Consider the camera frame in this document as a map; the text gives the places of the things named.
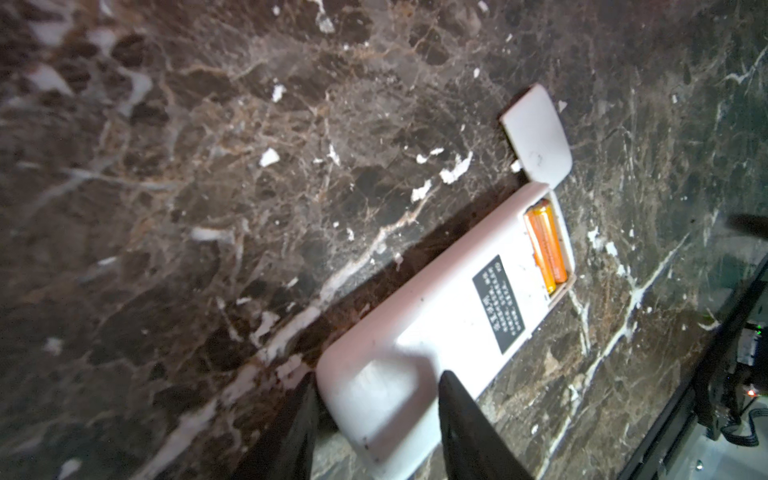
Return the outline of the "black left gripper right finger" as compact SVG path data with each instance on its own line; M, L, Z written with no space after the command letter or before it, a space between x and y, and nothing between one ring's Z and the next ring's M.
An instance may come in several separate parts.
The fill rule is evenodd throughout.
M448 479L533 479L453 371L440 376L438 411Z

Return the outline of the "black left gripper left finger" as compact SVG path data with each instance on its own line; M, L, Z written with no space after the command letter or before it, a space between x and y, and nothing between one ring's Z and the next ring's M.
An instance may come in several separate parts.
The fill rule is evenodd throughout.
M310 479L320 418L316 376L307 373L239 462L231 479Z

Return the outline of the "white remote control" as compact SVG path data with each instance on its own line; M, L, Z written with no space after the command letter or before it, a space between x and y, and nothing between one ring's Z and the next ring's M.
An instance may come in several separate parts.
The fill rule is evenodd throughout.
M406 479L441 439L438 383L478 397L565 296L545 287L524 216L557 204L532 182L336 340L316 367L320 396L376 479Z

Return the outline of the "orange battery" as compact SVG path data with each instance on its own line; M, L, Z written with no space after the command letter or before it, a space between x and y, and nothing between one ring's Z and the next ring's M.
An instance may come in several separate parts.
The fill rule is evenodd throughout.
M557 283L550 259L547 235L539 220L539 216L534 210L529 210L525 214L525 223L533 245L535 260L540 268L547 293L552 295L557 288Z
M548 200L540 201L533 209L535 227L543 259L553 285L564 283L567 278L565 262L557 235L554 210Z

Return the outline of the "white battery cover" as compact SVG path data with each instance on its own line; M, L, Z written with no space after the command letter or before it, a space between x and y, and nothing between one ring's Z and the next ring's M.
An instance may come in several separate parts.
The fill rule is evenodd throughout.
M559 113L541 84L530 86L500 116L515 159L514 173L557 187L571 172L573 158Z

